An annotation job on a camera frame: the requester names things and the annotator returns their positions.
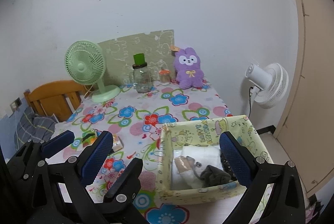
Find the grey black socks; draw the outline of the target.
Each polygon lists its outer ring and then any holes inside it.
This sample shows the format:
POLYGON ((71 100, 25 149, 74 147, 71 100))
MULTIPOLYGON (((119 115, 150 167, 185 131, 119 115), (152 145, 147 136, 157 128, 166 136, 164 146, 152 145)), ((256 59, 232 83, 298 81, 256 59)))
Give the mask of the grey black socks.
POLYGON ((194 158, 186 156, 186 159, 190 164, 193 175, 197 179, 197 182, 199 182, 199 186, 195 186, 195 188, 219 186, 232 181, 232 176, 222 169, 212 165, 207 165, 202 169, 202 164, 194 158))

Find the white towel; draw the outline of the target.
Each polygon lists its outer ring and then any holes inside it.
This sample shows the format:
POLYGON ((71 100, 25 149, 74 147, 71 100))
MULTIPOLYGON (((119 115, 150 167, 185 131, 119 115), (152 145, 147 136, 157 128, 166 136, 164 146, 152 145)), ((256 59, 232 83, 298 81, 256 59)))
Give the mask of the white towel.
MULTIPOLYGON (((190 156, 194 158, 202 164, 202 169, 204 169, 207 165, 212 165, 223 170, 223 166, 220 161, 220 150, 216 146, 184 146, 182 148, 182 156, 190 156)), ((197 182, 197 179, 191 170, 180 175, 185 180, 188 187, 197 189, 195 186, 199 186, 199 182, 197 182)))

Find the green orange tissue pack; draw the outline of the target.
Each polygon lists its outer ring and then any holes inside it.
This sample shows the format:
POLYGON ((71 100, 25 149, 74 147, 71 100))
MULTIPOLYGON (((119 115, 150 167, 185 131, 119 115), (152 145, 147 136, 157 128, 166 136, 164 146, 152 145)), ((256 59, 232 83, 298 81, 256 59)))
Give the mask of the green orange tissue pack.
POLYGON ((101 131, 96 129, 89 130, 82 134, 82 145, 85 148, 86 146, 90 146, 94 143, 94 141, 99 137, 101 131))

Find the grey plaid pillow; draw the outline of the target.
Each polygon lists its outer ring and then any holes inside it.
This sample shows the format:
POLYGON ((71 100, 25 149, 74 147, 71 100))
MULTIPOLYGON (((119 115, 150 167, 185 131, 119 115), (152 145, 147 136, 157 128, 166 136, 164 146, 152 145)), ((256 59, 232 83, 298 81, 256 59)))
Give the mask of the grey plaid pillow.
POLYGON ((20 118, 14 140, 20 148, 28 140, 35 143, 49 141, 54 134, 57 120, 52 116, 40 116, 31 107, 27 107, 20 118))

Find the cartoon bear tissue pack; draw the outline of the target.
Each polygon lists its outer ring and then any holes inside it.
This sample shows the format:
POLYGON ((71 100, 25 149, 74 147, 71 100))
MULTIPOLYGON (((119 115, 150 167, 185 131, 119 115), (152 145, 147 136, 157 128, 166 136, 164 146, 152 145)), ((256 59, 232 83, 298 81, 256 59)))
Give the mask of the cartoon bear tissue pack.
POLYGON ((113 146, 112 146, 112 151, 117 152, 119 150, 123 149, 123 143, 121 139, 116 135, 113 134, 113 146))

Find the beige wardrobe door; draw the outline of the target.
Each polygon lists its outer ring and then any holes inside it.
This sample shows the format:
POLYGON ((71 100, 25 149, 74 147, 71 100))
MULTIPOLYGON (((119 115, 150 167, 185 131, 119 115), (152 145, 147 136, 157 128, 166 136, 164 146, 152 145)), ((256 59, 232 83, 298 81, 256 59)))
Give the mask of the beige wardrobe door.
POLYGON ((333 0, 296 6, 296 68, 274 136, 311 196, 333 178, 333 0))

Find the floral tablecloth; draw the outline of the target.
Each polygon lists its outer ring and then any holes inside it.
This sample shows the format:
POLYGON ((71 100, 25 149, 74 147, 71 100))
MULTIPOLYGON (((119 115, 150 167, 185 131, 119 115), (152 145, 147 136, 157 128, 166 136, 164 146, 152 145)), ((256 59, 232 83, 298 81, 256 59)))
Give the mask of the floral tablecloth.
POLYGON ((66 130, 74 142, 51 157, 49 163, 62 163, 85 148, 82 134, 92 129, 116 134, 123 149, 106 158, 95 181, 87 190, 95 202, 103 196, 133 158, 143 160, 139 177, 141 190, 134 204, 149 223, 221 223, 242 196, 193 205, 173 205, 160 201, 156 192, 160 135, 166 123, 233 116, 209 83, 201 88, 181 89, 177 84, 156 83, 140 94, 131 85, 121 87, 117 97, 103 103, 86 99, 66 120, 56 125, 55 134, 66 130))

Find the green desk fan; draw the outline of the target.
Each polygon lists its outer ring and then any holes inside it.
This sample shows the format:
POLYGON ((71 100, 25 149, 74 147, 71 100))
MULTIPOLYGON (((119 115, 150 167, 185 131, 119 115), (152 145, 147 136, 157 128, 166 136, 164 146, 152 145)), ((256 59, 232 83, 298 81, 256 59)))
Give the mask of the green desk fan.
POLYGON ((76 41, 66 51, 65 68, 72 79, 82 85, 97 85, 92 101, 102 103, 121 92, 117 85, 106 86, 103 81, 106 61, 102 48, 90 41, 76 41))

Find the glass mason jar mug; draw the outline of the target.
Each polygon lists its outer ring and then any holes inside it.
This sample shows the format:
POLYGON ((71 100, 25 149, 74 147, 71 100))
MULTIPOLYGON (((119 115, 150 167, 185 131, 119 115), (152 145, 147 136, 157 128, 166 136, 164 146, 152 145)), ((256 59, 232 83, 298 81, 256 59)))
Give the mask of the glass mason jar mug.
POLYGON ((141 65, 133 64, 133 71, 129 74, 130 82, 138 93, 148 93, 152 88, 150 71, 147 63, 141 65))

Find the green cup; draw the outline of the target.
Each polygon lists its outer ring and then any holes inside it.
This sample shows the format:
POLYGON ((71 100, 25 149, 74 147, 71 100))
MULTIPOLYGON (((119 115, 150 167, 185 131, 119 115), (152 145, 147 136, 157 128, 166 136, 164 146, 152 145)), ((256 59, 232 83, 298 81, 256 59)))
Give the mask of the green cup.
POLYGON ((141 65, 145 64, 145 57, 144 57, 143 53, 135 54, 135 55, 133 55, 133 58, 134 58, 134 64, 136 66, 141 66, 141 65))

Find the white standing fan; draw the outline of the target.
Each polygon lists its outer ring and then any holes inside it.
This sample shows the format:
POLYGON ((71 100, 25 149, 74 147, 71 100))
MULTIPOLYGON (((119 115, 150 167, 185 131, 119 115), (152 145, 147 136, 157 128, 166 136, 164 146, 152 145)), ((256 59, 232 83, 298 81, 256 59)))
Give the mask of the white standing fan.
POLYGON ((271 63, 264 68, 252 63, 245 77, 253 84, 250 89, 251 105, 255 102, 264 109, 274 107, 288 90, 288 73, 278 63, 271 63))

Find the toothpick jar orange lid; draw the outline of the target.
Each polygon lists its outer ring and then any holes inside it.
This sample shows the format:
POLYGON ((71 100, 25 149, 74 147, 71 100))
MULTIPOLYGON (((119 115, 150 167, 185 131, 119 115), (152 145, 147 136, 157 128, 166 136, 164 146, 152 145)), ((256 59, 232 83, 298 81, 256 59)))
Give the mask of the toothpick jar orange lid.
POLYGON ((162 85, 168 85, 171 81, 170 70, 161 69, 159 71, 160 83, 162 85))

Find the purple plush bunny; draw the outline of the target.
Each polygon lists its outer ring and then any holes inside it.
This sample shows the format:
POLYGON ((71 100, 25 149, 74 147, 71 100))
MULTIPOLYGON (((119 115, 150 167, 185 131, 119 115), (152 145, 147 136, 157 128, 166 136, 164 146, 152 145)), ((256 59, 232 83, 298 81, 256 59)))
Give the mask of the purple plush bunny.
POLYGON ((203 86, 204 72, 201 70, 200 58, 193 48, 180 48, 175 53, 173 64, 176 70, 176 81, 181 89, 203 86))

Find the wall power socket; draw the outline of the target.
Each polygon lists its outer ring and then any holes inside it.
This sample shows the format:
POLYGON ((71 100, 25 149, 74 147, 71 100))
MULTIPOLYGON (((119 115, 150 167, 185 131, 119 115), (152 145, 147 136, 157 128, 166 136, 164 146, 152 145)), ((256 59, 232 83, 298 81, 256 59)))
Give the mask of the wall power socket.
POLYGON ((15 112, 22 105, 21 99, 18 97, 15 101, 10 104, 13 112, 15 112))

